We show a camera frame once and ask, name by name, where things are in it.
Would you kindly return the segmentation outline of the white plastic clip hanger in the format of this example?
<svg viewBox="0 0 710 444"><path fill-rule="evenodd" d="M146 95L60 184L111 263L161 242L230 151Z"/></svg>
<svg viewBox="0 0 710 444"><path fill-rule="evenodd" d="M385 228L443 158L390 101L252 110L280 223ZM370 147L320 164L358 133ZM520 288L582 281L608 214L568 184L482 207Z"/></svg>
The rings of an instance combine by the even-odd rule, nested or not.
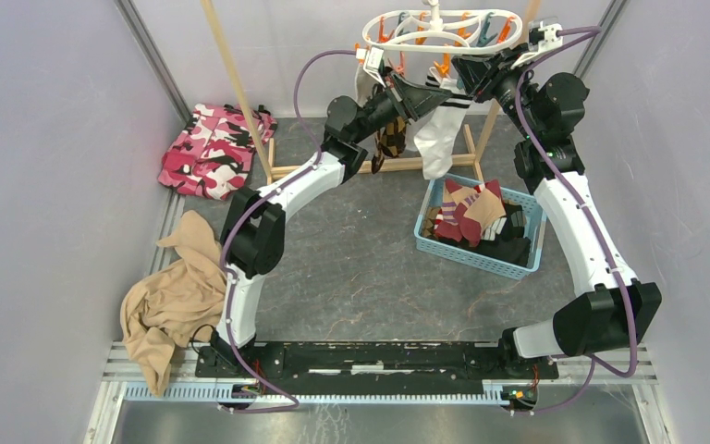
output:
<svg viewBox="0 0 710 444"><path fill-rule="evenodd" d="M425 1L424 9L399 9L368 21L359 47L380 47L385 53L435 54L443 70L452 56L488 56L518 43L524 33L520 15L505 9L444 9L439 1Z"/></svg>

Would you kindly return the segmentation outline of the white sock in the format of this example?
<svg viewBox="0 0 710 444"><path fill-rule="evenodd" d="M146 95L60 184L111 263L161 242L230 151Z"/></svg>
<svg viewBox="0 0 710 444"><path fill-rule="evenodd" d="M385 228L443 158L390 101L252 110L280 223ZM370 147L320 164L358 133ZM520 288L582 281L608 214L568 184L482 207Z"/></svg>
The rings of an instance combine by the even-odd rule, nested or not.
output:
<svg viewBox="0 0 710 444"><path fill-rule="evenodd" d="M452 97L431 114L436 130L435 143L420 153L423 178L433 180L443 177L452 167L453 147L463 119L471 106L471 99L458 87L456 80L438 79L433 74L428 74L426 85L452 92Z"/></svg>
<svg viewBox="0 0 710 444"><path fill-rule="evenodd" d="M355 74L355 101L360 107L381 91L382 85L374 79L362 66L358 66Z"/></svg>
<svg viewBox="0 0 710 444"><path fill-rule="evenodd" d="M406 150L413 153L421 153L435 143L436 130L432 122L432 116L426 116L414 121L407 127Z"/></svg>

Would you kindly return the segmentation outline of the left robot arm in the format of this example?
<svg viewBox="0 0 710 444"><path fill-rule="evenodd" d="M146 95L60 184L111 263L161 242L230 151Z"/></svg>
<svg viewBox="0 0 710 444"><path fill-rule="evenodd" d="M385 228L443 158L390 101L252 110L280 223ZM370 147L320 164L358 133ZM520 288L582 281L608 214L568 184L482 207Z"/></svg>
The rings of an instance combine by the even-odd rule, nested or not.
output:
<svg viewBox="0 0 710 444"><path fill-rule="evenodd" d="M447 89L415 84L395 72L364 105L339 96L327 107L323 142L308 161L277 182L234 195L222 231L225 306L211 338L217 362L230 376L244 376L252 368L247 345L256 335L263 283L284 254L288 220L358 174L367 156L360 142L397 118L427 116L451 96Z"/></svg>

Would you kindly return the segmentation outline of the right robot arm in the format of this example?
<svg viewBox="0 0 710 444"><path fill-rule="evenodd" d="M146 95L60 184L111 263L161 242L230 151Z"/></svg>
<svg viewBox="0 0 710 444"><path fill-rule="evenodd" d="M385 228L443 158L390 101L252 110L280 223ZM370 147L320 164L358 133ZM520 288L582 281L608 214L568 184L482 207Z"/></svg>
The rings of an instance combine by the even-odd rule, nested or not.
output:
<svg viewBox="0 0 710 444"><path fill-rule="evenodd" d="M452 65L473 101L495 101L520 131L515 168L552 224L574 284L574 299L550 319L504 333L499 370L520 377L540 357L585 355L600 363L601 353L617 349L627 350L636 366L662 296L627 264L595 206L573 139L589 89L568 72L533 83L534 65L523 63L518 49L456 55Z"/></svg>

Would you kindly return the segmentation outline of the brown argyle sock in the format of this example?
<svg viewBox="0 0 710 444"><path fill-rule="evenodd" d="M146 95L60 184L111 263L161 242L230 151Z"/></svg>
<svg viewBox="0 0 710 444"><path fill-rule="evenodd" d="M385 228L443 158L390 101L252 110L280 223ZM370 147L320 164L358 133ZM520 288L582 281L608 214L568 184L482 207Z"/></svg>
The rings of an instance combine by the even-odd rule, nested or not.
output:
<svg viewBox="0 0 710 444"><path fill-rule="evenodd" d="M371 172L376 174L386 159L399 158L406 149L407 123L402 117L388 123L374 134L375 152Z"/></svg>

